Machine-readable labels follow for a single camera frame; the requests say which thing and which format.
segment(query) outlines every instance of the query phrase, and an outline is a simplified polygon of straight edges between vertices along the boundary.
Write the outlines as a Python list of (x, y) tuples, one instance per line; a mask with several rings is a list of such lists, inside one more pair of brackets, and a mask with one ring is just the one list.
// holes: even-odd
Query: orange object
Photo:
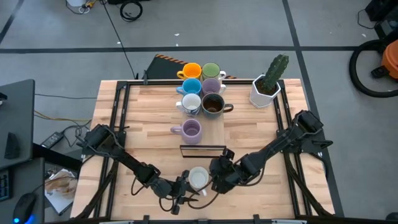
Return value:
[(381, 65), (390, 71), (392, 78), (398, 79), (398, 40), (387, 46), (383, 53)]
[(197, 63), (188, 63), (184, 65), (182, 71), (177, 72), (177, 77), (185, 80), (187, 78), (197, 78), (200, 79), (201, 66)]

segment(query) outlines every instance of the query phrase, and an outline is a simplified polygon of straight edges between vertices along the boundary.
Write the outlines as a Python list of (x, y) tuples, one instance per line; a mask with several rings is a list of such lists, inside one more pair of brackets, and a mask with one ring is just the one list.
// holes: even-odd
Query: wooden table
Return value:
[[(91, 127), (98, 123), (109, 124), (116, 82), (101, 82)], [(285, 85), (292, 116), (300, 110), (306, 110), (307, 103), (300, 80), (287, 79)], [(155, 165), (161, 170), (161, 177), (169, 180), (175, 180), (185, 169), (189, 170), (195, 166), (208, 169), (210, 164), (210, 159), (183, 158), (179, 149), (181, 137), (170, 132), (170, 128), (179, 125), (182, 119), (181, 112), (175, 107), (175, 102), (181, 100), (181, 95), (175, 92), (175, 87), (132, 86), (126, 116), (126, 125), (130, 126), (126, 130), (127, 152), (139, 161)], [(274, 106), (256, 109), (249, 102), (250, 89), (251, 85), (227, 85), (223, 94), (225, 102), (234, 105), (232, 112), (224, 114), (224, 137), (227, 147), (235, 152), (236, 159), (246, 153), (260, 150), (275, 138), (277, 130)], [(283, 105), (280, 96), (279, 101), (280, 105)], [(120, 119), (121, 110), (118, 111), (117, 119)], [(286, 128), (284, 111), (282, 117)], [(322, 163), (308, 154), (302, 154), (301, 160), (309, 190), (326, 210), (333, 213)], [(96, 192), (102, 161), (102, 157), (95, 156), (82, 167), (71, 217), (78, 215)], [(281, 153), (267, 161), (264, 178), (256, 186), (235, 187), (227, 194), (219, 195), (213, 204), (202, 210), (193, 210), (186, 204), (182, 205), (178, 216), (163, 212), (159, 207), (158, 198), (151, 189), (144, 189), (139, 195), (131, 196), (133, 179), (132, 171), (120, 165), (112, 220), (142, 220), (144, 215), (150, 215), (151, 220), (252, 219), (253, 214), (259, 214), (260, 218), (294, 217)], [(134, 190), (140, 186), (140, 183), (136, 183)], [(296, 190), (303, 214), (303, 200), (297, 186)], [(206, 204), (215, 192), (208, 187), (208, 194), (207, 197), (197, 197), (200, 201), (193, 204)], [(103, 197), (101, 215), (104, 215), (107, 195), (106, 192)], [(163, 205), (165, 208), (170, 207), (166, 200)]]

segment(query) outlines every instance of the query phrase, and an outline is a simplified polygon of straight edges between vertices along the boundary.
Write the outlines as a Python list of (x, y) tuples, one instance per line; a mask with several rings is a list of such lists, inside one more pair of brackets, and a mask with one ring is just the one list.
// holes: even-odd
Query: hose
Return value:
[[(134, 16), (130, 16), (128, 13), (123, 12), (124, 7), (126, 7), (128, 4), (133, 3), (135, 5), (137, 5), (139, 7), (139, 14), (138, 16), (134, 17)], [(122, 19), (126, 22), (134, 22), (136, 21), (138, 18), (140, 18), (142, 15), (142, 5), (141, 3), (138, 2), (138, 0), (130, 0), (130, 1), (126, 1), (124, 2), (121, 6), (120, 6), (120, 16), (122, 17)]]
[(373, 91), (368, 88), (366, 88), (361, 81), (358, 78), (358, 74), (356, 73), (356, 61), (358, 59), (359, 54), (364, 51), (364, 50), (374, 50), (383, 46), (387, 46), (388, 42), (385, 40), (370, 40), (368, 42), (365, 42), (361, 44), (352, 54), (350, 60), (349, 60), (349, 77), (351, 78), (351, 81), (353, 82), (353, 85), (355, 88), (357, 88), (359, 91), (364, 93), (365, 95), (371, 96), (371, 97), (376, 97), (376, 98), (388, 98), (388, 97), (393, 97), (393, 96), (398, 96), (398, 90), (393, 90), (393, 91), (386, 91), (386, 92), (378, 92), (378, 91)]

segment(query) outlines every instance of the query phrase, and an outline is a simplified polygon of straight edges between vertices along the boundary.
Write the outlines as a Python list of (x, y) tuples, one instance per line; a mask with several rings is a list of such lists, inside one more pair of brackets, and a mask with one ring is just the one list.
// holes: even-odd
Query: paper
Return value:
[(62, 169), (60, 172), (51, 176), (49, 179), (54, 180), (45, 185), (44, 195), (47, 197), (58, 215), (61, 215), (72, 203), (75, 198), (77, 180), (70, 171)]

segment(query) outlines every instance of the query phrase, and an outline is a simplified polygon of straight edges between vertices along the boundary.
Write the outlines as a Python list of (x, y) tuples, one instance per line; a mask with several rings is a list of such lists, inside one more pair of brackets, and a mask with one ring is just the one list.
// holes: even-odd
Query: white container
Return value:
[(86, 0), (67, 0), (68, 4), (73, 7), (80, 7), (86, 4)]
[(276, 83), (277, 89), (272, 96), (259, 93), (256, 88), (256, 81), (260, 78), (263, 78), (264, 76), (265, 75), (258, 76), (251, 83), (250, 103), (253, 104), (256, 108), (265, 108), (266, 106), (269, 106), (276, 97), (276, 95), (278, 95), (278, 93), (280, 92), (280, 86), (278, 83)]

